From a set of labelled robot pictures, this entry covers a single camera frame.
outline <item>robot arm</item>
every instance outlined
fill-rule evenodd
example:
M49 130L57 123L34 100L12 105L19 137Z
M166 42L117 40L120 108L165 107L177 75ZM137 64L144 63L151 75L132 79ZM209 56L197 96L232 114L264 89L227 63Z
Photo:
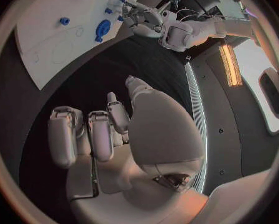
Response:
M159 38L160 45L174 51L185 51L198 46L209 37L224 38L226 35L233 35L255 38L249 21L221 18L210 18L203 22L177 21L177 15L173 12L164 11L160 15L155 9L132 0L125 0L123 14L135 34Z

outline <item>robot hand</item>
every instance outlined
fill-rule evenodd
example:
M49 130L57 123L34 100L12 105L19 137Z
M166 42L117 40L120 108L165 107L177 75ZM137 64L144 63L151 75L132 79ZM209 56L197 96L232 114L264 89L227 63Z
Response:
M177 14L146 7L132 0L125 0L124 18L136 35L158 38L159 44L174 51L198 46L209 37L224 38L226 35L254 39L249 21L210 18L207 21L177 21Z

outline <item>orange light strip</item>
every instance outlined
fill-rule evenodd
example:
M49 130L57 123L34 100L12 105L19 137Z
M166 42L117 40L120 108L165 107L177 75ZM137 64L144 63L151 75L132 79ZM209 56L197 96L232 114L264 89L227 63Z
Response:
M238 66L238 61L231 45L219 47L229 86L242 85L242 77Z

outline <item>dark floor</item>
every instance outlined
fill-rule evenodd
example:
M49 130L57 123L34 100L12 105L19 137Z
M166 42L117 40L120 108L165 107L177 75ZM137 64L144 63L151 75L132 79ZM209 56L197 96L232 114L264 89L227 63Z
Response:
M125 87L128 75L139 77L177 100L191 115L190 93L183 64L157 41L132 37L99 54L75 72L51 97L37 117L25 143L20 187L41 210L61 224L76 223L66 199L66 170L51 160L47 121L55 106L68 105L87 115L106 107L113 91L132 114Z

